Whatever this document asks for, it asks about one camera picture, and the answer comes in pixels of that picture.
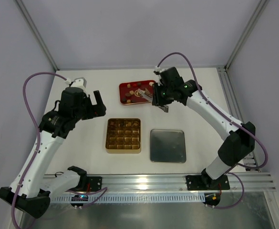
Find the metal tongs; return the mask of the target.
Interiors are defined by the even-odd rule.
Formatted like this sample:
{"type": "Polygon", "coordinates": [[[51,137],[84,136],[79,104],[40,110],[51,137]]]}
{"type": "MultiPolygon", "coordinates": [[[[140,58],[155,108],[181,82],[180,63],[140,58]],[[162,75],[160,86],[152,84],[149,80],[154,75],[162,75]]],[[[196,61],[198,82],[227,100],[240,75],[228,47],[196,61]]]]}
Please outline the metal tongs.
{"type": "MultiPolygon", "coordinates": [[[[139,93],[140,97],[142,97],[145,100],[147,100],[148,102],[152,103],[152,101],[153,101],[153,95],[152,94],[150,94],[147,91],[144,91],[142,89],[139,89],[138,93],[139,93]]],[[[168,113],[168,111],[169,111],[169,107],[167,105],[163,105],[163,106],[155,105],[155,106],[160,108],[165,113],[168,113]]]]}

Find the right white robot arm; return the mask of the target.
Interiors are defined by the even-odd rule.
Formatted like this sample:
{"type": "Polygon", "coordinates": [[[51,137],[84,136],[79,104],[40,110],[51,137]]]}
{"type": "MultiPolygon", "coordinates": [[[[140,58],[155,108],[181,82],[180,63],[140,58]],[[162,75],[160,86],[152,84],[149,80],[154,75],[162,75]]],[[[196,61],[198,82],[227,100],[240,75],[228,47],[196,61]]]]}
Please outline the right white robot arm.
{"type": "Polygon", "coordinates": [[[179,102],[199,114],[223,140],[218,156],[197,178],[198,184],[206,189],[217,187],[224,174],[254,150],[255,126],[251,122],[242,123],[213,104],[195,79],[184,81],[175,67],[165,70],[155,67],[154,74],[159,81],[153,84],[153,106],[179,102]]]}

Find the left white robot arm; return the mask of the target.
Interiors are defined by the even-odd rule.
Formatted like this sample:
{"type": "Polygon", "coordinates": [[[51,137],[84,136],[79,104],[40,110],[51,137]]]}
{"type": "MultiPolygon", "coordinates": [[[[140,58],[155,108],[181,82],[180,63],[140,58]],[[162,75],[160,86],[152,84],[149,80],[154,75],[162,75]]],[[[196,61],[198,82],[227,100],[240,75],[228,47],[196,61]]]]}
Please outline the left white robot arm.
{"type": "Polygon", "coordinates": [[[105,116],[106,107],[100,92],[94,91],[93,94],[96,104],[92,104],[81,88],[67,87],[62,91],[55,108],[42,117],[36,143],[18,177],[8,187],[0,188],[2,200],[38,219],[46,212],[51,200],[65,191],[86,189],[87,172],[76,166],[68,167],[46,185],[42,180],[53,156],[76,123],[105,116]]]}

